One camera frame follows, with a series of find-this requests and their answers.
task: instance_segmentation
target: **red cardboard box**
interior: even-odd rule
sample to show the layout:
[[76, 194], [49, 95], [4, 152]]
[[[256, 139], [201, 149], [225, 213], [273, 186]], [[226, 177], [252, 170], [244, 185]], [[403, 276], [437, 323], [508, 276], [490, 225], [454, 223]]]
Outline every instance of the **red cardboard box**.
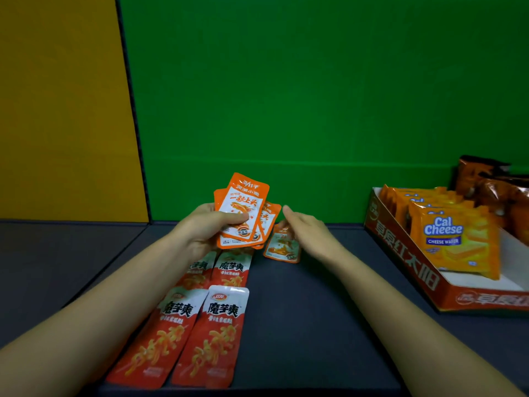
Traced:
[[438, 270], [388, 211], [373, 188], [364, 226], [385, 243], [440, 312], [529, 312], [529, 247], [500, 231], [501, 278]]

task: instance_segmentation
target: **dark gray surface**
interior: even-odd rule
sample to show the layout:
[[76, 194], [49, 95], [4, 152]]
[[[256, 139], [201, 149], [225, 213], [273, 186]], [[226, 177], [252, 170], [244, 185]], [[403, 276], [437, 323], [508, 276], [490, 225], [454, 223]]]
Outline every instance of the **dark gray surface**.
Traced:
[[[117, 269], [171, 228], [147, 228], [112, 269]], [[529, 391], [525, 364], [529, 358], [526, 342], [529, 320], [440, 315], [368, 233], [339, 227], [334, 227], [332, 232], [423, 311], [518, 387]], [[340, 283], [318, 262], [304, 254], [300, 264], [292, 265], [264, 259], [257, 251], [247, 287], [250, 298], [230, 390], [315, 387], [400, 394], [400, 378], [386, 352]], [[97, 394], [169, 395], [175, 390], [178, 388], [169, 382], [156, 391], [103, 384]], [[187, 389], [186, 395], [194, 392]]]
[[59, 311], [144, 228], [0, 222], [0, 347]]

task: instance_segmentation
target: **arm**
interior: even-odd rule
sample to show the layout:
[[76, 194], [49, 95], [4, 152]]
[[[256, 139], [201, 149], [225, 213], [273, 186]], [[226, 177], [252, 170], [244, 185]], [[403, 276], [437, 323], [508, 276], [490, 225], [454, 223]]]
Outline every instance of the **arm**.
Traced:
[[151, 312], [222, 226], [248, 214], [199, 206], [106, 280], [0, 350], [0, 395], [75, 395]]
[[305, 250], [346, 287], [413, 396], [523, 396], [483, 358], [348, 252], [313, 216], [283, 212]]

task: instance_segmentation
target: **green backdrop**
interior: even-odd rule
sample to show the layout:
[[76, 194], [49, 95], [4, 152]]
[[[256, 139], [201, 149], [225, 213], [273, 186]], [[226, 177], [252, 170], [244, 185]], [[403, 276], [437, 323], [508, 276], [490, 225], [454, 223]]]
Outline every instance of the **green backdrop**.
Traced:
[[460, 154], [529, 166], [529, 0], [121, 0], [152, 218], [239, 171], [361, 222]]

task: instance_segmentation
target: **orange wall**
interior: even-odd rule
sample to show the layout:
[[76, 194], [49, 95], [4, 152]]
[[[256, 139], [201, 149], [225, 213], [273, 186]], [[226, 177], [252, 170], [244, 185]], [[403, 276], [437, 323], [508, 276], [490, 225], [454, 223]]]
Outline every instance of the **orange wall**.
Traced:
[[148, 220], [114, 0], [0, 0], [0, 218]]

